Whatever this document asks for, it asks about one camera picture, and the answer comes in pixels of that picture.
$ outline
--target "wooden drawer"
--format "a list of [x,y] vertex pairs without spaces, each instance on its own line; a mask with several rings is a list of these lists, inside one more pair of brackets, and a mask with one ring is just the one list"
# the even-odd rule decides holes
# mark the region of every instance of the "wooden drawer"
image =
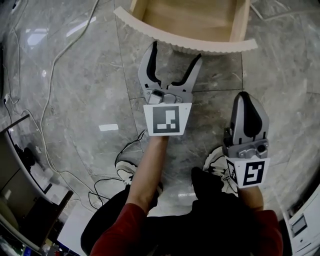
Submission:
[[185,53],[221,54],[257,48],[244,40],[250,0],[132,0],[130,13],[114,13],[127,25]]

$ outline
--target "sneaker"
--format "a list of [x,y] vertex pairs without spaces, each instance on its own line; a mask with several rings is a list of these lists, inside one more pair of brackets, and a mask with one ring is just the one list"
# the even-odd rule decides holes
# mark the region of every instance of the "sneaker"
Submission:
[[203,171],[219,176],[223,182],[222,192],[238,196],[236,183],[230,178],[226,157],[222,146],[214,149],[206,158]]
[[125,185],[131,185],[137,166],[128,161],[119,161],[115,165],[116,173]]

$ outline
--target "gripper jaw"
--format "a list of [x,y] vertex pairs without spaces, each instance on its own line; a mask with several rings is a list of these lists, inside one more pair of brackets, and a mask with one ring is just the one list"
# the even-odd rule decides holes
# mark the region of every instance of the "gripper jaw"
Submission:
[[264,140],[269,130],[269,117],[262,105],[247,92],[234,99],[230,122],[234,145]]
[[188,69],[186,70],[183,78],[179,82],[172,82],[168,86],[168,90],[177,90],[181,92],[192,93],[194,85],[196,83],[201,65],[202,65],[201,54],[198,54],[192,62],[190,63]]
[[138,78],[148,104],[192,103],[192,90],[202,65],[199,54],[189,65],[181,81],[172,82],[161,88],[161,81],[156,77],[157,42],[153,42],[142,57]]

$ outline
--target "marble floor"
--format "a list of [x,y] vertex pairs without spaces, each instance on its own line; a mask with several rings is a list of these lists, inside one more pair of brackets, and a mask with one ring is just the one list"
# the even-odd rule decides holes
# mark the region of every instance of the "marble floor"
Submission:
[[[0,5],[0,38],[16,111],[28,109],[40,123],[55,56],[86,24],[95,0],[14,0]],[[118,6],[130,0],[100,0],[84,36],[56,63],[49,106],[43,126],[47,149],[59,171],[69,171],[89,188],[116,177],[118,152],[146,127],[142,90],[137,72],[153,41],[117,19]],[[258,0],[254,6],[268,17],[288,10],[319,8],[317,0]],[[12,32],[15,30],[19,47]],[[191,188],[191,168],[201,167],[208,153],[222,143],[233,100],[245,90],[257,98],[270,118],[268,139],[271,166],[261,186],[265,207],[279,216],[306,188],[320,164],[320,15],[296,14],[264,22],[250,11],[246,37],[258,49],[222,56],[204,56],[194,87],[194,103],[183,136],[172,137],[163,173],[164,193],[152,215],[188,213],[194,198],[181,198]],[[20,84],[18,73],[18,48]],[[194,56],[158,44],[156,75],[163,84],[179,80]],[[9,91],[5,77],[5,93]],[[12,119],[19,118],[12,111]],[[10,124],[0,104],[0,129]],[[119,130],[101,132],[99,125],[118,124]],[[47,164],[42,139],[28,119],[12,132],[21,147],[30,147],[58,191],[68,186]],[[148,134],[121,156],[139,163]],[[61,174],[89,204],[89,189],[67,172]],[[124,188],[116,180],[97,184],[100,194],[112,197]],[[59,200],[59,195],[52,195]],[[99,200],[91,201],[99,206]],[[76,201],[70,201],[65,215]]]

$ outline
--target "black pants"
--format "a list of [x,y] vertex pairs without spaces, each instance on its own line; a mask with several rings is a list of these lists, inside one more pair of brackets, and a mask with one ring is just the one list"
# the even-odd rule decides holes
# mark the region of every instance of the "black pants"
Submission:
[[[193,168],[191,179],[198,198],[192,204],[192,211],[182,216],[147,217],[140,244],[132,255],[147,255],[155,246],[158,247],[154,256],[249,255],[254,239],[250,210],[234,194],[221,191],[224,184],[220,177]],[[127,185],[97,210],[87,224],[81,236],[81,247],[87,255],[102,233],[117,220],[129,190]],[[151,208],[157,202],[158,192]]]

